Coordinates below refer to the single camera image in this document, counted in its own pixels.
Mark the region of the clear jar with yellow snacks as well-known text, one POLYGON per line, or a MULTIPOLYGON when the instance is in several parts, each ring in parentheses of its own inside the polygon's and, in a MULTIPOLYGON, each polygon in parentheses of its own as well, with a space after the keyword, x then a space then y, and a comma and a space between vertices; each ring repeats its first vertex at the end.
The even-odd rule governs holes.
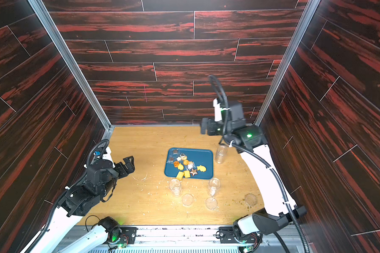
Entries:
POLYGON ((172 179, 169 182, 169 189, 174 197, 179 197, 182 192, 181 181, 178 179, 172 179))

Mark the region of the clear round jar lid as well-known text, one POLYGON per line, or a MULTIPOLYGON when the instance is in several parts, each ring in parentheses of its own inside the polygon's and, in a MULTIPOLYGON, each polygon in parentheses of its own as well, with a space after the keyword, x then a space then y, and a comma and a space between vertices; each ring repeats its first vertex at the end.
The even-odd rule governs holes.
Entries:
POLYGON ((244 201, 248 207, 253 207, 258 204, 258 198, 254 194, 246 194, 244 196, 244 201))

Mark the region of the clear plastic cookie jar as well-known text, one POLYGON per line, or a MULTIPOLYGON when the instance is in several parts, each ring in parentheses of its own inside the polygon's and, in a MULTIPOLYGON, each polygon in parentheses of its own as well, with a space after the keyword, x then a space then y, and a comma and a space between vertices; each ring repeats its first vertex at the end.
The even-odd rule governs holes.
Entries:
POLYGON ((215 153, 215 162, 218 164, 222 164, 228 154, 228 146, 225 144, 219 144, 215 153))

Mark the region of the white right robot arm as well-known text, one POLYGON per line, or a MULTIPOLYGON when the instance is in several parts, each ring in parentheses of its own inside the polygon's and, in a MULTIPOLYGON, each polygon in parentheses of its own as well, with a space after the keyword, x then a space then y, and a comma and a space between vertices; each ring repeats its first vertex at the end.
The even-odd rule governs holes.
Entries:
POLYGON ((235 148, 250 169, 260 190, 264 207, 250 215, 237 219, 232 226, 236 242, 246 244, 253 238, 252 246, 239 248, 241 253, 253 253, 263 241, 264 235, 273 234, 285 252, 289 249, 278 232, 293 223, 305 253, 310 252, 307 238, 298 221, 307 213, 287 191, 271 157, 269 143, 256 125, 247 125, 242 104, 231 102, 218 78, 209 75, 209 83, 217 97, 213 101, 214 118, 204 118, 201 134, 221 136, 220 142, 235 148))

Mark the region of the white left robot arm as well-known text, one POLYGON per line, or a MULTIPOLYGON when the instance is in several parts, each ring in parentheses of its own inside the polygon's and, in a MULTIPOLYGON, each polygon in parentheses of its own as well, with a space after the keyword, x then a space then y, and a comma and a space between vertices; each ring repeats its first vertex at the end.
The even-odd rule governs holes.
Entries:
POLYGON ((119 179, 135 171, 133 156, 114 163, 108 146, 109 140, 104 139, 89 151, 85 173, 57 198, 46 223, 22 252, 50 253, 55 250, 94 206, 111 198, 119 179))

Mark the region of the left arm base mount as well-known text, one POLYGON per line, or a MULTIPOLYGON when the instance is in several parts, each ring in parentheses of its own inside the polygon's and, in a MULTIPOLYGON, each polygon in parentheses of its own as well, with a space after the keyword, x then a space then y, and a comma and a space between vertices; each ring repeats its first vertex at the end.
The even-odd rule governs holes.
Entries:
POLYGON ((133 245, 137 236, 137 227, 126 227, 111 217, 106 217, 98 222, 107 233, 105 244, 114 248, 125 248, 133 245))

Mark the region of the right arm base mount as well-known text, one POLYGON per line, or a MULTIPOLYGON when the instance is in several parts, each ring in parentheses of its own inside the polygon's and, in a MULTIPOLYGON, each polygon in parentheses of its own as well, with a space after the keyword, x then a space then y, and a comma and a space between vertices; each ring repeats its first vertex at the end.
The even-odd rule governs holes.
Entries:
POLYGON ((243 234, 237 226, 219 227, 215 234, 216 239, 220 240, 221 244, 247 244, 247 246, 238 247, 240 253, 254 253, 262 243, 263 235, 259 232, 253 232, 248 235, 243 234))

